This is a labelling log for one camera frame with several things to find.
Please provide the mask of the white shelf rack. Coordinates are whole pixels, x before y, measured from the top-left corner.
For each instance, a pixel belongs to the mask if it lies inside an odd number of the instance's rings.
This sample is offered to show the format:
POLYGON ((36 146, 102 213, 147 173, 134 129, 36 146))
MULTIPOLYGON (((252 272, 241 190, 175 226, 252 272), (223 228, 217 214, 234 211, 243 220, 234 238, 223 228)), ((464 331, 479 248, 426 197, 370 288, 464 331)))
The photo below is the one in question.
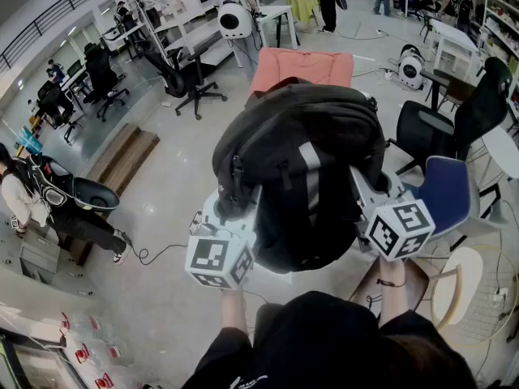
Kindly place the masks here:
POLYGON ((217 25, 217 9, 212 0, 155 0, 161 26, 154 29, 141 0, 128 0, 137 11, 139 26, 151 38, 152 44, 163 56, 173 49, 181 48, 178 55, 182 62, 187 60, 203 43, 212 41, 208 51, 202 55, 203 63, 219 66, 234 56, 217 25))

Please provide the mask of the wooden step platform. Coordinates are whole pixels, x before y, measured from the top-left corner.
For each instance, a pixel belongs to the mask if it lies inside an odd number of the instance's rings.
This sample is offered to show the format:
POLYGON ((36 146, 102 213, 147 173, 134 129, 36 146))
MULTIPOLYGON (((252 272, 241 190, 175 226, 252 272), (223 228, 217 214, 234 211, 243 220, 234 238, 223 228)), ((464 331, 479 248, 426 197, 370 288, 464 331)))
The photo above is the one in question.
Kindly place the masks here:
POLYGON ((121 196, 159 142, 157 134, 126 123, 107 147, 101 149, 86 178, 121 196))

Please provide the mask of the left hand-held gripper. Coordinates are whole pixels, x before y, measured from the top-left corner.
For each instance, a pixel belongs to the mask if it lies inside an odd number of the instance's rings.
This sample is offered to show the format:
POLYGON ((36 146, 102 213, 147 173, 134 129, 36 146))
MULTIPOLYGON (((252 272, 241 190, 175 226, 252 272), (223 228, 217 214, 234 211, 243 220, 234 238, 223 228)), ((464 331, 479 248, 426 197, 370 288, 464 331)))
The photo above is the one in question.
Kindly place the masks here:
POLYGON ((256 219, 263 187, 255 186, 244 218, 224 220, 215 189, 205 200, 202 216, 194 220, 187 246, 185 272, 198 284, 216 289, 239 289, 256 260, 256 219))

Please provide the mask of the person's left forearm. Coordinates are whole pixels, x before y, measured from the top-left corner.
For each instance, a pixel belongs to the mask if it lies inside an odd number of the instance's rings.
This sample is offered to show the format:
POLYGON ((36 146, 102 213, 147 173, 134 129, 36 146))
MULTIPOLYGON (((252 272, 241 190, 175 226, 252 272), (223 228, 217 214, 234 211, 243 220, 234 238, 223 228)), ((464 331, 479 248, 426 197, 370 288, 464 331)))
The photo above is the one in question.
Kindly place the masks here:
POLYGON ((245 300, 241 289, 221 291, 221 325, 223 328, 235 328, 248 333, 245 300))

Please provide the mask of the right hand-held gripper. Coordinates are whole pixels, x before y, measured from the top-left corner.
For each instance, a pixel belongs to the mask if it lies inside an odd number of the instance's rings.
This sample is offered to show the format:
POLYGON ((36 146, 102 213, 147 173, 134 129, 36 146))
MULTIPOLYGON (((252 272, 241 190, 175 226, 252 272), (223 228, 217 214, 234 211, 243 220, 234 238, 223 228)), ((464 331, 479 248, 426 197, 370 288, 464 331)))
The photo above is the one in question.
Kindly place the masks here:
POLYGON ((350 166, 352 193, 362 210, 356 224, 362 251, 378 253, 388 262, 419 253, 435 231, 435 223, 421 199, 406 199, 400 178, 383 171, 387 186, 384 204, 376 206, 375 192, 364 175, 350 166))

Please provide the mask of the white wall shelf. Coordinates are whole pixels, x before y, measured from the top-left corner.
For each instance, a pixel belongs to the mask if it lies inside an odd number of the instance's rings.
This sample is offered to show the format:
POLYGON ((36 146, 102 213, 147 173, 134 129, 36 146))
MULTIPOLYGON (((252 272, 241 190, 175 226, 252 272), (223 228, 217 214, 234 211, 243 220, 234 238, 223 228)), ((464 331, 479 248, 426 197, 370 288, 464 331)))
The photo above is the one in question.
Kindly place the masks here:
POLYGON ((513 125, 519 127, 519 0, 484 0, 478 47, 510 70, 507 103, 513 125))

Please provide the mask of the wooden chair with white seat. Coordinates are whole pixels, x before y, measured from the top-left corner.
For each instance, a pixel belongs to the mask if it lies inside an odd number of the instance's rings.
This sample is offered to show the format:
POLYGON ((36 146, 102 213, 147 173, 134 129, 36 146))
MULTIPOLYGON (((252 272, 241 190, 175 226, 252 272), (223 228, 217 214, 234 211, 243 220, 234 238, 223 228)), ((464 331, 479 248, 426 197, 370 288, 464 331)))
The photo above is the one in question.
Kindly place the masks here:
POLYGON ((431 320, 438 332, 457 325, 469 309, 483 277, 483 257, 476 249, 463 246, 449 256, 432 255, 431 261, 442 261, 432 282, 431 320))

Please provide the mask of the grey metal box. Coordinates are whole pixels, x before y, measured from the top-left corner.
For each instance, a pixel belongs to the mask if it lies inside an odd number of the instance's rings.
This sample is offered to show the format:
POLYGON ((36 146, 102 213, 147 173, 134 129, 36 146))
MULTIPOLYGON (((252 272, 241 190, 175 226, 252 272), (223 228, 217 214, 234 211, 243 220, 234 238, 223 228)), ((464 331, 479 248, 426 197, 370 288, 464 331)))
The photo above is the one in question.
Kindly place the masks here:
POLYGON ((28 230, 19 251, 22 274, 42 284, 51 285, 58 270, 60 248, 28 230))

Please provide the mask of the dark small table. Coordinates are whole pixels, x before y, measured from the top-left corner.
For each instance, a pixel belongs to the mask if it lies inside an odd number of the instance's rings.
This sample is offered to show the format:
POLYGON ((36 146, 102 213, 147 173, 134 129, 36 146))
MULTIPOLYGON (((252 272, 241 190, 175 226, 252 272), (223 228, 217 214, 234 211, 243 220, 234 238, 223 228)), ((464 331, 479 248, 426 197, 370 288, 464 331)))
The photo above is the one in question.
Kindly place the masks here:
POLYGON ((432 72, 422 70, 420 75, 431 81, 426 100, 431 101, 434 110, 438 110, 445 101, 450 102, 453 105, 451 110, 454 110, 468 100, 475 89, 472 84, 438 69, 432 72))

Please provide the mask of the pink fabric chair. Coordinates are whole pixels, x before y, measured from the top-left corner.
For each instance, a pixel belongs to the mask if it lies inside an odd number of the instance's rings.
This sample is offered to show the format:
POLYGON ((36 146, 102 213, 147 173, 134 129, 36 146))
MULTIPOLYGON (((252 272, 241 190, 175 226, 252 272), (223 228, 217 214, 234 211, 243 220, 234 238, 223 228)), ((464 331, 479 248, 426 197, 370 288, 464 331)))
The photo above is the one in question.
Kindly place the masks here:
POLYGON ((263 48, 249 90, 249 101, 289 84, 304 83, 351 90, 354 60, 350 53, 263 48))

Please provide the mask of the yellow-green covered table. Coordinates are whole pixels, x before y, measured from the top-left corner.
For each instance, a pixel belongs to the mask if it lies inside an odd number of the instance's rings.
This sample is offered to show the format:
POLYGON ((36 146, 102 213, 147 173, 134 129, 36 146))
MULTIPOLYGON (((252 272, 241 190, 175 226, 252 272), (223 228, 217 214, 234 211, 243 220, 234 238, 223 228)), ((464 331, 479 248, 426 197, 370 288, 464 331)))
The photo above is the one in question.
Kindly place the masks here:
POLYGON ((293 16, 302 24, 308 25, 312 20, 318 24, 317 15, 320 13, 319 0, 285 0, 291 6, 293 16))

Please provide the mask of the person's black shirt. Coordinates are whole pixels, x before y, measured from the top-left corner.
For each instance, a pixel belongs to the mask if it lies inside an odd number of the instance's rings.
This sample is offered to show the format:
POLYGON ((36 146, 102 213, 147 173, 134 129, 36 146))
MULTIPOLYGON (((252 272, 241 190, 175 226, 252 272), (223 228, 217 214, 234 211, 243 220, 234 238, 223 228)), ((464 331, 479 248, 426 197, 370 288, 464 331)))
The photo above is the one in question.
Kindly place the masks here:
POLYGON ((311 291, 258 311, 253 338, 223 327, 182 389, 477 389, 465 359, 407 310, 311 291))

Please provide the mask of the blue chair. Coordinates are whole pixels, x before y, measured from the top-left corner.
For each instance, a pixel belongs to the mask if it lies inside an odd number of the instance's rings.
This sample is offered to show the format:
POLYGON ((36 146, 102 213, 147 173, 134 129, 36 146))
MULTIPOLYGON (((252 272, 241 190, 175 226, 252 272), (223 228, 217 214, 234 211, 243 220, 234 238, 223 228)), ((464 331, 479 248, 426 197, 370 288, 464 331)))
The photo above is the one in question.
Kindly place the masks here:
POLYGON ((430 156, 422 184, 404 183, 403 186, 425 203, 435 223, 433 240, 453 231, 461 234, 450 250, 461 246, 469 237, 499 232, 508 223, 502 215, 499 185, 480 190, 461 160, 430 156))

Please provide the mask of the round white table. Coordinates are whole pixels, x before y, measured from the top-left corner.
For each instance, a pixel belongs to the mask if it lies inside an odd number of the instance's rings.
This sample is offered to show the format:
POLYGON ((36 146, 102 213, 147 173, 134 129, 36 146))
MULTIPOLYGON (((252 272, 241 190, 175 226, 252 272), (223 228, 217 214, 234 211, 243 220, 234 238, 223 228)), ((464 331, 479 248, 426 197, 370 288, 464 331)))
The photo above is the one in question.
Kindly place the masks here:
POLYGON ((519 179, 519 148, 510 134, 497 126, 482 136, 493 161, 511 179, 519 179))

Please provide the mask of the person's right forearm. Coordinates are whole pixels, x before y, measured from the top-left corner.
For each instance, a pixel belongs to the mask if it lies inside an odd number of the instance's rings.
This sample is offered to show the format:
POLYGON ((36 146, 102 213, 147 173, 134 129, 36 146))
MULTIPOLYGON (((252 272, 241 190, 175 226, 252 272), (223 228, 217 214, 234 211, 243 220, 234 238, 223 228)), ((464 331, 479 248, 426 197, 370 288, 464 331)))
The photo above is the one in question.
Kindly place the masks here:
MULTIPOLYGON (((395 284, 402 284, 406 280, 404 262, 402 260, 389 262, 384 257, 381 257, 379 278, 392 281, 395 284)), ((401 288, 381 287, 380 325, 384 325, 404 314, 409 309, 409 304, 405 285, 401 288)))

